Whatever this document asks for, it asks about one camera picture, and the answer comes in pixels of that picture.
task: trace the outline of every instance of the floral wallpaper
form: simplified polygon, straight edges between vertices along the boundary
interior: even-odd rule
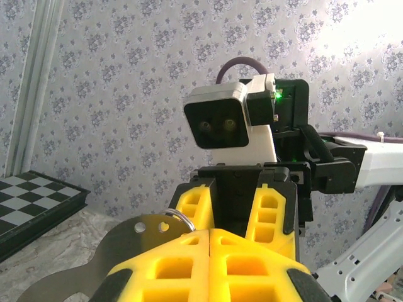
[[[0,177],[4,176],[36,0],[0,0]]]
[[[161,211],[209,163],[183,98],[238,55],[308,81],[320,131],[402,136],[397,2],[65,0],[31,168],[90,189],[90,206],[119,219]],[[225,80],[253,74],[237,66]],[[377,189],[313,194],[304,264],[323,266],[361,235]]]

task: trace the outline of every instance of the camera lens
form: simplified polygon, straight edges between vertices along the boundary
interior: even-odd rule
[[[224,129],[226,131],[234,131],[237,123],[234,120],[228,119],[224,121]]]
[[[212,130],[212,126],[207,121],[201,122],[199,125],[199,128],[200,128],[200,131],[202,131],[202,132],[210,132]]]

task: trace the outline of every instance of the black and white chessboard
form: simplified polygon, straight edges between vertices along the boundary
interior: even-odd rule
[[[83,208],[88,193],[33,171],[0,179],[0,262]]]

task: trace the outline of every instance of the metal key ring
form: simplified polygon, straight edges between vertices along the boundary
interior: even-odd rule
[[[190,221],[190,219],[188,217],[186,217],[185,214],[183,214],[182,212],[176,210],[176,209],[165,209],[163,211],[160,212],[160,214],[165,215],[165,214],[171,214],[173,216],[176,216],[179,218],[179,220],[181,220],[192,232],[194,232],[196,230],[195,225],[193,224],[193,222]]]

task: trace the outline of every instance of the white cable tie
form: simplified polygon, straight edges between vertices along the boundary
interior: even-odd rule
[[[379,132],[377,133],[377,137],[380,137],[380,142],[381,142],[381,143],[384,143],[384,141],[385,141],[385,134],[384,134],[384,132],[379,131]]]

